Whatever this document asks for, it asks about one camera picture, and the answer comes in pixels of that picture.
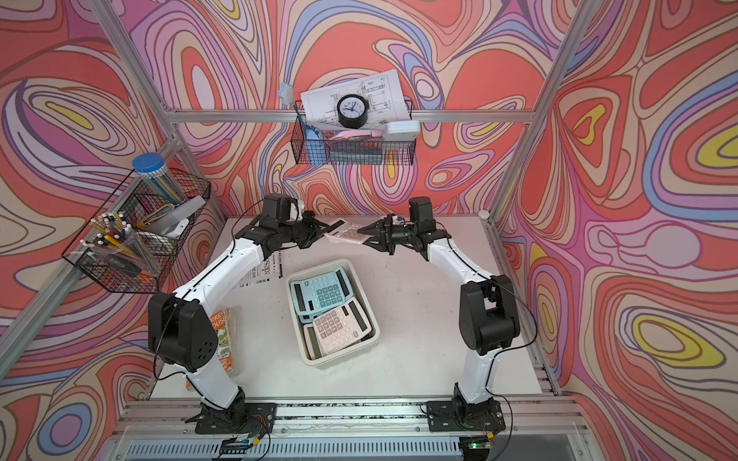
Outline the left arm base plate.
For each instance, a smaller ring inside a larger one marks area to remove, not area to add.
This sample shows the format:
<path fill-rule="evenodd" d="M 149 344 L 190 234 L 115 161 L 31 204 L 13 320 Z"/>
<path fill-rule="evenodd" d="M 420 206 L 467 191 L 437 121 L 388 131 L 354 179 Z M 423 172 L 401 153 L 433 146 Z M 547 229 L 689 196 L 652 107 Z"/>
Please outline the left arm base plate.
<path fill-rule="evenodd" d="M 270 433 L 277 409 L 276 403 L 235 403 L 228 409 L 202 403 L 195 432 L 201 435 Z"/>

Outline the pink calculator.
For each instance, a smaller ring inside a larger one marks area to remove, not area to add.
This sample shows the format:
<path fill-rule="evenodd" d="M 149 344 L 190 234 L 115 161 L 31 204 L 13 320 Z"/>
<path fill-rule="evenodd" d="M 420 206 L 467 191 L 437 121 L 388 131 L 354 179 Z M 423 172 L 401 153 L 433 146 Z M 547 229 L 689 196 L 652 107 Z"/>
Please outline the pink calculator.
<path fill-rule="evenodd" d="M 370 236 L 359 232 L 361 228 L 362 225 L 359 223 L 344 222 L 335 230 L 327 232 L 326 238 L 332 242 L 362 245 Z"/>
<path fill-rule="evenodd" d="M 374 332 L 357 298 L 318 316 L 312 324 L 323 355 L 342 351 Z"/>
<path fill-rule="evenodd" d="M 307 348 L 307 356 L 310 360 L 317 360 L 323 356 L 320 344 L 315 334 L 313 324 L 305 324 L 303 326 L 305 344 Z"/>

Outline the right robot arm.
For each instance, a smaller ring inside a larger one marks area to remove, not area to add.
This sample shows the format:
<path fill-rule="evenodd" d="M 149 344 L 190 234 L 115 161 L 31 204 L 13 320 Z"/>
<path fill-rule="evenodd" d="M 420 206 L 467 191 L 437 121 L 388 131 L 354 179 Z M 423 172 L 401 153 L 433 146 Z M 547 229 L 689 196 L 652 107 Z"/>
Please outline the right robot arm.
<path fill-rule="evenodd" d="M 399 247 L 415 251 L 459 285 L 459 333 L 467 347 L 461 379 L 455 384 L 449 410 L 426 404 L 429 422 L 453 421 L 463 430 L 505 430 L 501 397 L 492 391 L 500 368 L 499 355 L 520 335 L 517 299 L 510 278 L 495 276 L 474 263 L 434 218 L 428 197 L 409 200 L 409 219 L 390 214 L 359 229 L 364 244 L 394 255 Z"/>

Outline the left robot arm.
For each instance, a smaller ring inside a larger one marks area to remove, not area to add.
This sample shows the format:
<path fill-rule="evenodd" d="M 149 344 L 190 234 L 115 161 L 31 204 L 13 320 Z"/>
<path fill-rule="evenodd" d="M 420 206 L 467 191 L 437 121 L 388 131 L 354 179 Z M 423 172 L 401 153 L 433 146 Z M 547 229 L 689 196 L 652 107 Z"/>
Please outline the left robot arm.
<path fill-rule="evenodd" d="M 307 249 L 344 224 L 323 222 L 284 194 L 269 194 L 259 203 L 261 213 L 233 232 L 232 243 L 215 262 L 174 292 L 154 294 L 148 303 L 148 346 L 155 359 L 184 374 L 201 395 L 204 410 L 232 425 L 246 418 L 243 391 L 216 357 L 211 315 L 236 283 L 272 254 L 289 246 Z"/>

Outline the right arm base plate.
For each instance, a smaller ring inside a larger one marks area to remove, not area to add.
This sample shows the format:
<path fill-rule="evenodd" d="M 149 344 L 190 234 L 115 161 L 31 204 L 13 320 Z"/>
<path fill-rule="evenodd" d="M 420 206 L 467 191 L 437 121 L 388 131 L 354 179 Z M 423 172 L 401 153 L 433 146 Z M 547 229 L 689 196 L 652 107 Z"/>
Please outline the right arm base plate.
<path fill-rule="evenodd" d="M 494 399 L 484 403 L 427 401 L 425 414 L 430 432 L 481 431 L 497 435 L 507 429 L 501 405 Z"/>

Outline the pink calculator back top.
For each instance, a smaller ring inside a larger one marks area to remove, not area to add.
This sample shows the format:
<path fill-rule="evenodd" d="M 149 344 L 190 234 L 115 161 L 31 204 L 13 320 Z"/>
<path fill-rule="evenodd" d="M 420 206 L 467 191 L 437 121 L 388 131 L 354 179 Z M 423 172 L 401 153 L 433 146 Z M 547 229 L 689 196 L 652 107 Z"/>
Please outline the pink calculator back top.
<path fill-rule="evenodd" d="M 359 232 L 361 228 L 362 225 L 359 223 L 344 222 L 335 230 L 327 232 L 326 238 L 332 242 L 362 245 L 370 236 Z"/>

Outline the light blue calculator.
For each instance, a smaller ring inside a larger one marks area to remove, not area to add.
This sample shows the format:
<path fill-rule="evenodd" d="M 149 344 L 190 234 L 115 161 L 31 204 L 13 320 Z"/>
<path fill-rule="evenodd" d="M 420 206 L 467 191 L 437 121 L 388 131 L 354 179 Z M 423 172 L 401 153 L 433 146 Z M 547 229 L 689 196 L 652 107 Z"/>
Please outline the light blue calculator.
<path fill-rule="evenodd" d="M 342 267 L 288 284 L 297 319 L 302 324 L 341 307 L 354 297 L 353 286 Z"/>

